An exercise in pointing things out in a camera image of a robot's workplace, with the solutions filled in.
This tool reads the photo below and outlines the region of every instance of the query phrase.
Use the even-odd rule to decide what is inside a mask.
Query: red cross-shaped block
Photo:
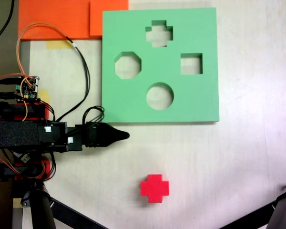
[[[162,181],[160,174],[147,175],[147,181],[141,182],[141,195],[147,196],[148,203],[162,203],[168,194],[168,181]]]

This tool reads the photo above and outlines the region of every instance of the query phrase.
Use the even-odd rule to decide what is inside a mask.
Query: shape sorter board
[[[154,25],[172,33],[162,47],[146,39]],[[115,71],[127,55],[141,65],[132,79]],[[198,59],[199,71],[184,71],[183,58]],[[147,103],[153,85],[171,91],[166,109]],[[102,106],[109,123],[219,121],[216,9],[103,12]]]

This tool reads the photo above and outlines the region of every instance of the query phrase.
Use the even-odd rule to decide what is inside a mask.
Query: orange wire
[[[48,26],[48,27],[51,27],[51,28],[54,28],[56,29],[59,33],[61,33],[64,37],[67,37],[66,34],[61,31],[58,27],[56,27],[55,25],[52,25],[50,23],[45,23],[45,22],[36,22],[36,23],[32,23],[30,25],[28,25],[27,27],[25,27],[21,33],[19,34],[19,37],[18,37],[18,40],[17,40],[17,44],[16,44],[16,56],[17,56],[17,63],[18,63],[18,66],[20,68],[20,71],[21,73],[25,74],[24,72],[24,69],[22,67],[22,64],[21,64],[21,61],[20,61],[20,40],[21,40],[21,37],[23,36],[23,34],[25,33],[25,31],[28,29],[28,28],[31,28],[33,26]]]
[[[21,95],[21,97],[23,98],[23,102],[24,102],[24,105],[25,105],[25,112],[26,112],[25,117],[23,118],[22,122],[27,119],[28,112],[29,112],[29,111],[28,111],[27,103],[24,101],[24,97],[23,97],[23,94],[22,94],[22,85],[23,85],[23,82],[24,82],[25,80],[26,80],[26,78],[24,78],[24,79],[21,81],[21,84],[20,84],[20,95]]]
[[[13,76],[13,75],[25,75],[25,74],[22,74],[22,73],[11,73],[11,74],[0,76],[0,79],[6,78],[6,77],[9,77],[9,76]]]
[[[18,172],[16,169],[12,168],[8,163],[3,161],[1,158],[0,158],[0,161],[2,161],[4,164],[6,164],[14,173],[20,174],[20,172]]]
[[[36,176],[36,177],[27,177],[27,178],[31,178],[31,179],[33,179],[33,178],[35,178],[35,179],[42,178],[44,173],[45,173],[45,171],[46,171],[46,167],[44,166],[44,162],[43,161],[41,161],[41,164],[42,164],[42,173],[40,175]]]
[[[28,25],[27,27],[25,27],[21,31],[21,33],[19,34],[19,37],[17,39],[17,44],[16,44],[16,57],[17,57],[17,63],[18,63],[19,69],[20,69],[20,71],[21,71],[21,73],[23,74],[23,77],[24,77],[24,79],[23,79],[23,81],[21,82],[21,85],[20,85],[20,94],[21,94],[22,97],[23,97],[23,94],[22,94],[22,84],[23,84],[23,82],[26,81],[28,85],[31,85],[31,84],[30,84],[30,82],[27,79],[27,75],[25,74],[24,69],[23,69],[22,64],[21,64],[21,61],[20,61],[20,40],[21,40],[21,37],[23,36],[23,34],[25,33],[25,31],[28,28],[31,28],[31,27],[34,27],[34,26],[48,26],[48,27],[54,28],[59,33],[61,33],[64,37],[67,37],[66,34],[63,31],[61,31],[58,27],[56,27],[55,25],[49,24],[49,23],[45,23],[45,22],[32,23],[32,24]],[[24,105],[25,105],[25,109],[26,109],[26,115],[25,115],[25,117],[24,117],[24,119],[22,121],[26,120],[26,118],[28,116],[28,107],[27,107],[25,101],[24,101]]]
[[[1,158],[0,158],[0,161],[2,161],[6,166],[8,166],[14,173],[20,175],[20,172],[18,172],[15,168],[11,167],[8,163],[6,163]],[[41,161],[41,164],[42,164],[42,173],[40,175],[36,176],[36,177],[27,177],[27,178],[31,178],[31,179],[33,179],[33,178],[35,178],[35,179],[42,178],[44,173],[45,173],[45,171],[46,171],[46,169],[45,169],[45,165],[44,165],[43,161]]]

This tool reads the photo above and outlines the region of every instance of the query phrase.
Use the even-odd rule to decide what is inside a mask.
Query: orange foam sheet
[[[101,39],[102,12],[127,10],[128,0],[19,0],[18,34],[35,22],[51,23],[71,39]],[[28,29],[21,40],[61,40],[52,28]]]
[[[128,0],[91,0],[90,2],[90,37],[102,38],[103,11],[128,10]]]

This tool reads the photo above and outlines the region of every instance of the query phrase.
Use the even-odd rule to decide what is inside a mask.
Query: circular hole
[[[174,100],[174,93],[171,87],[165,83],[153,84],[146,95],[148,105],[155,110],[164,110]]]

